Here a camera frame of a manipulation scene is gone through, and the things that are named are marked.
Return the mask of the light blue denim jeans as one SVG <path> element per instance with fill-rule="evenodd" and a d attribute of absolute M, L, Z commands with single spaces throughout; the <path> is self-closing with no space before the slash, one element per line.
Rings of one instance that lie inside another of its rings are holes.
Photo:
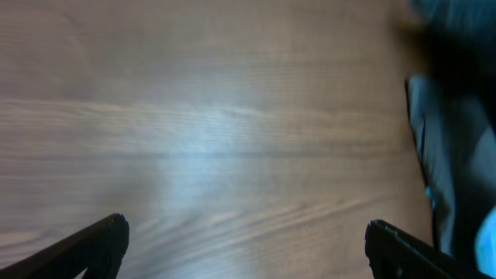
<path fill-rule="evenodd" d="M 407 82 L 408 118 L 438 248 L 495 274 L 495 3 L 413 0 L 430 72 Z"/>

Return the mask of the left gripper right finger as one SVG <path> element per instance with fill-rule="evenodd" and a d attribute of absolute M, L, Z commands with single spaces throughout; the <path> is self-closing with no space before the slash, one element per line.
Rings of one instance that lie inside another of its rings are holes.
<path fill-rule="evenodd" d="M 490 279 L 380 219 L 367 225 L 365 254 L 374 279 Z"/>

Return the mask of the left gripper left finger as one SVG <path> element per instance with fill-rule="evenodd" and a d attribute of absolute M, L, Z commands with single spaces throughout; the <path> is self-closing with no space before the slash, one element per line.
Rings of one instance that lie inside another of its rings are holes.
<path fill-rule="evenodd" d="M 129 223 L 121 214 L 100 221 L 1 269 L 4 279 L 116 279 L 129 246 Z"/>

